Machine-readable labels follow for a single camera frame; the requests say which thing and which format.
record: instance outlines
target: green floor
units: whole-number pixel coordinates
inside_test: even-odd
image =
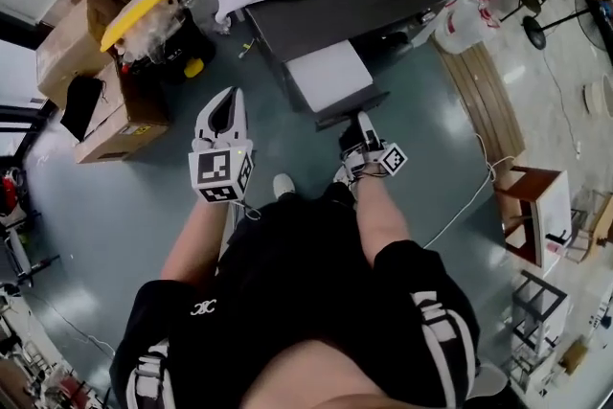
[[[320,193],[338,169],[337,138],[343,125],[314,130],[308,115],[292,113],[257,50],[238,59],[251,35],[237,26],[216,38],[218,54],[206,72],[168,88],[170,131],[120,163],[76,165],[67,132],[53,122],[27,159],[35,207],[42,213],[40,254],[62,261],[39,275],[36,294],[97,338],[117,346],[138,287],[155,279],[196,197],[187,154],[200,109],[224,87],[244,90],[256,168],[247,200],[273,199],[272,178],[289,173],[298,190]],[[407,217],[414,239],[434,237],[474,195],[486,166],[472,126],[435,50],[409,53],[375,82],[391,96],[370,112],[382,138],[397,142],[409,162],[387,184]],[[508,337],[498,334],[511,298],[500,218],[487,185],[474,204],[432,248],[477,310],[484,331],[481,351],[497,361]],[[66,359],[101,390],[109,360],[44,304],[31,301]]]

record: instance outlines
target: cardboard box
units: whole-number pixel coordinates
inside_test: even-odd
[[[86,137],[75,146],[78,163],[124,160],[166,132],[169,120],[159,86],[120,77],[115,63],[96,77],[104,86]]]
[[[121,7],[114,0],[81,0],[36,50],[38,90],[60,109],[75,76],[95,76],[113,60],[101,53],[100,41]]]

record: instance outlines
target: concrete floor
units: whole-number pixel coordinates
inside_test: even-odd
[[[26,161],[35,207],[42,213],[33,256],[52,253],[61,262],[36,278],[34,293],[80,329],[117,347],[137,289],[155,279],[179,233],[195,194],[187,153],[193,124],[219,90],[245,91],[250,136],[258,151],[247,195],[254,205],[271,199],[272,178],[286,171],[300,192],[315,196],[338,168],[336,140],[342,126],[314,131],[308,115],[292,113],[253,50],[237,55],[251,36],[241,26],[217,38],[218,55],[196,80],[168,88],[171,130],[132,159],[76,165],[72,137],[57,121],[41,135]],[[429,45],[409,53],[377,77],[392,92],[370,114],[379,135],[396,141],[409,163],[387,181],[422,244],[463,207],[487,170],[472,125],[453,84]],[[451,276],[472,301],[482,329],[481,353],[508,355],[501,319],[511,300],[512,268],[501,243],[500,216],[487,185],[473,205],[433,245]],[[108,356],[83,340],[48,305],[26,296],[65,358],[102,393]]]
[[[575,0],[547,0],[537,19],[545,26],[574,11]],[[571,196],[582,189],[610,191],[613,119],[589,115],[582,88],[602,80],[602,74],[611,78],[611,60],[588,41],[577,19],[546,32],[547,47],[536,50],[521,26],[525,15],[530,12],[524,8],[505,21],[499,34],[486,46],[505,82],[524,135],[526,161],[534,167],[568,170]],[[579,159],[562,101],[575,142],[580,142]]]

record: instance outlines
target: person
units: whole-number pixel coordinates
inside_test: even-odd
[[[165,339],[179,409],[461,406],[475,314],[439,255],[411,241],[377,169],[354,184],[356,204],[342,182],[306,200],[276,176],[277,201],[238,224],[220,259],[228,205],[199,200],[136,296],[111,367],[121,406]]]

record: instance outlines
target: white sneaker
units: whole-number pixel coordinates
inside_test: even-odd
[[[275,198],[279,199],[285,193],[296,193],[296,187],[287,174],[277,174],[272,180],[272,191]]]
[[[338,168],[338,171],[334,175],[334,179],[332,179],[332,182],[343,183],[347,187],[350,186],[351,181],[349,180],[349,175],[347,174],[345,166],[341,166],[340,168]]]

